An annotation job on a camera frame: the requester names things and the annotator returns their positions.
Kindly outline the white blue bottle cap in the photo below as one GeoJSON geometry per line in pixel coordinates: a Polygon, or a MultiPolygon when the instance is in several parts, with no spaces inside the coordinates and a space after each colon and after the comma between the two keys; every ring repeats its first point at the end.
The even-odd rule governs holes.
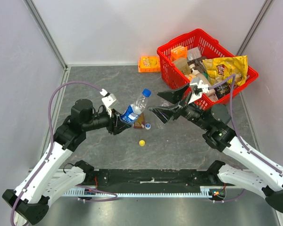
{"type": "Polygon", "coordinates": [[[145,129],[146,129],[146,130],[149,130],[150,128],[151,128],[151,125],[150,125],[149,123],[146,123],[146,124],[145,124],[145,129]]]}

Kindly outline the blue Pocari Sweat bottle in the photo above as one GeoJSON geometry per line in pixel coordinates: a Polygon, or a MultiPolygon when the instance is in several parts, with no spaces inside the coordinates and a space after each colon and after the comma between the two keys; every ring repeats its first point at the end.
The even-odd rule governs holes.
{"type": "Polygon", "coordinates": [[[169,107],[169,103],[167,101],[163,100],[162,103],[161,103],[161,106],[162,107],[169,107]]]}

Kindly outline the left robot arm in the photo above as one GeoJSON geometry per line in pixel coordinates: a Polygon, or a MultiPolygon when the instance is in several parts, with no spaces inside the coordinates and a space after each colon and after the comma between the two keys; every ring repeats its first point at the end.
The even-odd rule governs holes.
{"type": "Polygon", "coordinates": [[[83,160],[76,162],[70,171],[55,182],[52,177],[60,165],[72,155],[86,139],[88,131],[106,128],[110,134],[117,135],[131,127],[121,121],[116,110],[108,111],[102,106],[98,113],[88,99],[79,99],[71,108],[71,114],[56,129],[51,143],[27,178],[15,189],[7,189],[2,198],[12,208],[11,218],[20,216],[25,225],[39,223],[50,206],[72,187],[94,181],[94,167],[83,160]]]}

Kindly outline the brown tea bottle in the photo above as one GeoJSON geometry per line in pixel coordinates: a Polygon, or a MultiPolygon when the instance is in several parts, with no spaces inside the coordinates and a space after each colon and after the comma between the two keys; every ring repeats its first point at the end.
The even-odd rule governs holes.
{"type": "Polygon", "coordinates": [[[144,113],[142,113],[138,119],[134,122],[133,128],[134,129],[143,129],[145,127],[145,116],[144,113]]]}

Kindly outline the clear plastic bottle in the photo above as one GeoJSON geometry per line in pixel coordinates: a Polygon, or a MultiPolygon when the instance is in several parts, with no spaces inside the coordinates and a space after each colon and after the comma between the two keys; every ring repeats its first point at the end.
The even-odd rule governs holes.
{"type": "Polygon", "coordinates": [[[130,104],[120,119],[130,125],[134,124],[139,116],[144,112],[148,103],[148,98],[141,94],[135,102],[130,104]]]}

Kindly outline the yellow tea bottle cap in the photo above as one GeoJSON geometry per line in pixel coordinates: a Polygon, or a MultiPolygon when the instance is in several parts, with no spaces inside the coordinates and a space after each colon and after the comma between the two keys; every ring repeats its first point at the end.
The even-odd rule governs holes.
{"type": "Polygon", "coordinates": [[[144,140],[140,140],[140,141],[139,141],[139,145],[140,145],[140,146],[144,146],[144,145],[145,145],[145,141],[144,141],[144,140]]]}

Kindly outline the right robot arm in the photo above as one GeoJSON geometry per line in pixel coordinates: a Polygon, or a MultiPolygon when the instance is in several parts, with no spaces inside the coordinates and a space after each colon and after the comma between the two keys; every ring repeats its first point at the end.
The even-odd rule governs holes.
{"type": "Polygon", "coordinates": [[[283,213],[283,166],[258,152],[242,139],[238,131],[228,126],[232,118],[225,105],[216,104],[202,110],[195,104],[210,90],[211,87],[201,82],[187,83],[178,89],[158,93],[171,106],[150,106],[148,109],[164,124],[184,117],[205,131],[202,137],[208,146],[250,169],[250,172],[245,172],[215,161],[206,174],[211,185],[223,182],[239,186],[261,196],[273,209],[283,213]]]}

